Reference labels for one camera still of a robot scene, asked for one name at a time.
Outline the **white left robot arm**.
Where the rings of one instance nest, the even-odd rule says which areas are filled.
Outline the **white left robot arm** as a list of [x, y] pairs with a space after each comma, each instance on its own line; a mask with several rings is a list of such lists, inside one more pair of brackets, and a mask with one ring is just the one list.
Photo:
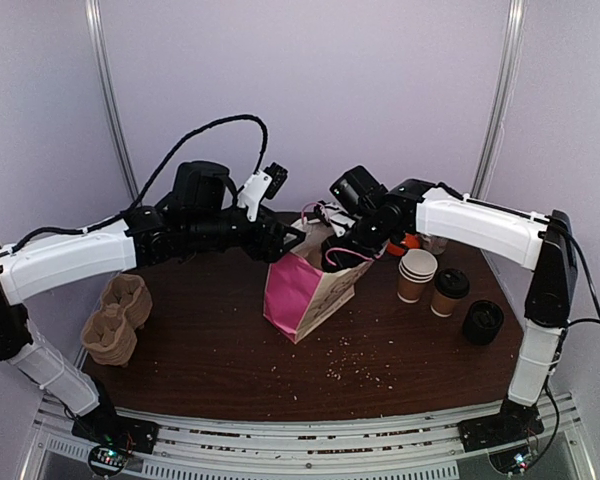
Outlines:
[[[181, 164], [172, 190], [155, 206], [135, 206], [70, 233], [0, 245], [0, 361], [18, 369], [59, 399], [103, 444], [124, 433], [122, 419], [96, 380], [75, 368], [47, 339], [35, 313], [56, 292], [77, 289], [108, 274], [242, 249], [251, 259], [274, 263], [304, 235], [263, 206], [286, 181], [273, 163], [237, 188], [228, 168], [209, 161]], [[27, 310], [34, 308], [34, 313]]]

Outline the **black cup lid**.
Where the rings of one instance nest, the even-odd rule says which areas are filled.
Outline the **black cup lid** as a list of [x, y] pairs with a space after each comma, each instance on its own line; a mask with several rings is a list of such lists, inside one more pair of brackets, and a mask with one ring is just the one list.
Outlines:
[[470, 292], [468, 277], [455, 268], [438, 271], [434, 277], [434, 286], [441, 295], [451, 299], [463, 299]]

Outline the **single brown paper cup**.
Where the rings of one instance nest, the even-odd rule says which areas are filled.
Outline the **single brown paper cup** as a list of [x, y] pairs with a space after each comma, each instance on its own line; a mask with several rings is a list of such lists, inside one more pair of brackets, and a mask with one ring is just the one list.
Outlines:
[[460, 300], [462, 299], [447, 298], [441, 295], [435, 288], [430, 303], [430, 309], [436, 316], [447, 318], [453, 314], [456, 305]]

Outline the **stack of pulp cup carriers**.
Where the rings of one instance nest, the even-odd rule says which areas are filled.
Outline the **stack of pulp cup carriers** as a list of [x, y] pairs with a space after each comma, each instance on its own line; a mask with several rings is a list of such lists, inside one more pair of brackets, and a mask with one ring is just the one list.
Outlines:
[[137, 346], [136, 331], [144, 328], [152, 308], [151, 294], [141, 276], [117, 275], [82, 329], [82, 346], [96, 364], [126, 367]]

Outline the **stack of black cup lids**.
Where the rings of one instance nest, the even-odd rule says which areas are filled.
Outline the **stack of black cup lids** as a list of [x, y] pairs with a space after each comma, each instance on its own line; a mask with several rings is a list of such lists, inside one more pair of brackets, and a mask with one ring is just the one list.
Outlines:
[[479, 300], [471, 304], [462, 324], [462, 334], [473, 345], [492, 343], [504, 324], [504, 313], [494, 302]]

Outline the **stack of brown paper cups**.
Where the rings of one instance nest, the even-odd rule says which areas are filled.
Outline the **stack of brown paper cups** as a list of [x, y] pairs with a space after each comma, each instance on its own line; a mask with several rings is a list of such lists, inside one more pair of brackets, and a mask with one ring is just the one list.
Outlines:
[[410, 249], [398, 265], [397, 296], [408, 304], [417, 303], [438, 269], [436, 257], [423, 249]]

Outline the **white pink paper bag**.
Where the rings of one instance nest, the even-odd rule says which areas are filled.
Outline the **white pink paper bag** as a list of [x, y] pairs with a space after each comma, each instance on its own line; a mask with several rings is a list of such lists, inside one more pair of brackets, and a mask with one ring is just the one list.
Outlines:
[[379, 255], [360, 265], [328, 273], [322, 269], [322, 242], [333, 230], [306, 204], [292, 223], [306, 233], [298, 247], [269, 266], [264, 294], [264, 317], [297, 344], [355, 295], [355, 283]]

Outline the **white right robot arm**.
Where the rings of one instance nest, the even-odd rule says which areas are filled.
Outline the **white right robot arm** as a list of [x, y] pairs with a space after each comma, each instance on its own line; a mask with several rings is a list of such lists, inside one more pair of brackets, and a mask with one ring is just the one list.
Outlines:
[[560, 361], [569, 324], [578, 261], [570, 216], [488, 203], [443, 182], [407, 179], [393, 188], [358, 165], [330, 187], [354, 222], [323, 245], [323, 265], [339, 270], [379, 253], [405, 234], [441, 237], [482, 251], [503, 289], [523, 339], [506, 398], [493, 419], [499, 440], [515, 440], [531, 424], [535, 405]]

